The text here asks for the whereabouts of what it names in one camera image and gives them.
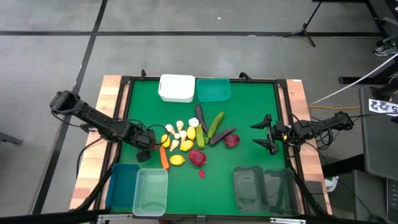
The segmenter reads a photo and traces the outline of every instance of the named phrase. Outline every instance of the purple eggplant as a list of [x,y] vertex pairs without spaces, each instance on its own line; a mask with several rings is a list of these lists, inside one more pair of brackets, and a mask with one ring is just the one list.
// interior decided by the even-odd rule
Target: purple eggplant
[[199,123],[201,124],[201,128],[203,128],[203,130],[207,132],[208,129],[205,123],[205,117],[203,115],[203,110],[201,109],[200,105],[195,106],[195,113],[197,114],[197,118],[199,120]]
[[220,142],[221,140],[223,140],[226,136],[228,136],[229,134],[231,134],[233,131],[235,131],[236,128],[229,128],[226,131],[223,131],[222,133],[218,133],[215,136],[213,136],[210,141],[209,141],[209,145],[214,146],[215,144],[217,144],[218,142]]

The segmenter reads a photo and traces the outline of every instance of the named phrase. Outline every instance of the purple sweet potato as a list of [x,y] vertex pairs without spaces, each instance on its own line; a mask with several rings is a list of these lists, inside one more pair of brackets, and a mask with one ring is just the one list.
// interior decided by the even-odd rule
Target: purple sweet potato
[[235,147],[239,144],[241,139],[237,134],[230,134],[224,138],[224,143],[226,147]]
[[197,114],[197,118],[199,120],[199,123],[201,124],[201,128],[203,128],[203,130],[207,132],[208,129],[205,123],[205,117],[203,115],[203,110],[201,109],[200,105],[195,106],[195,113]]
[[226,136],[228,136],[229,134],[231,134],[233,131],[235,131],[236,128],[229,128],[226,131],[223,131],[222,133],[218,133],[215,136],[213,136],[210,141],[209,141],[209,145],[213,146],[215,144],[217,144],[218,142],[220,142],[221,140],[223,140]]

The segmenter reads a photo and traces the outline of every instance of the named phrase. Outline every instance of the garlic clove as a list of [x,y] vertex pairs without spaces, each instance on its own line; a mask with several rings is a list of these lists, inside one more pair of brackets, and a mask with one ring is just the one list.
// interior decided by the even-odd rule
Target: garlic clove
[[184,142],[185,139],[187,138],[187,132],[186,131],[180,131],[180,136],[181,136],[181,142]]
[[175,148],[177,148],[179,144],[180,142],[178,140],[173,140],[172,145],[170,146],[170,152],[172,152]]
[[177,129],[179,132],[182,130],[183,127],[184,127],[184,122],[177,121]]
[[175,134],[174,128],[171,124],[166,125],[165,128],[170,134]]
[[188,123],[189,123],[189,126],[192,126],[195,128],[199,125],[199,120],[197,118],[191,118],[191,119],[189,119]]

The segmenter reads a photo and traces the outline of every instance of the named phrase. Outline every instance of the red pepper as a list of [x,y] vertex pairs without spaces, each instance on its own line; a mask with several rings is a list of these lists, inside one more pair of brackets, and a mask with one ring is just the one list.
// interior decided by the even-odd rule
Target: red pepper
[[201,170],[201,171],[199,171],[199,175],[200,175],[200,178],[205,178],[205,171],[203,171],[203,170]]

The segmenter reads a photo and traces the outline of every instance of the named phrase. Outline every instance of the blue plastic container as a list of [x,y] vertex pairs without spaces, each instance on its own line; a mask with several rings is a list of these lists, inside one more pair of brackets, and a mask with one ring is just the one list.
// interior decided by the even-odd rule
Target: blue plastic container
[[197,94],[201,102],[226,101],[231,97],[229,78],[199,78]]
[[137,165],[113,165],[105,199],[106,206],[132,209],[138,171],[139,166]]

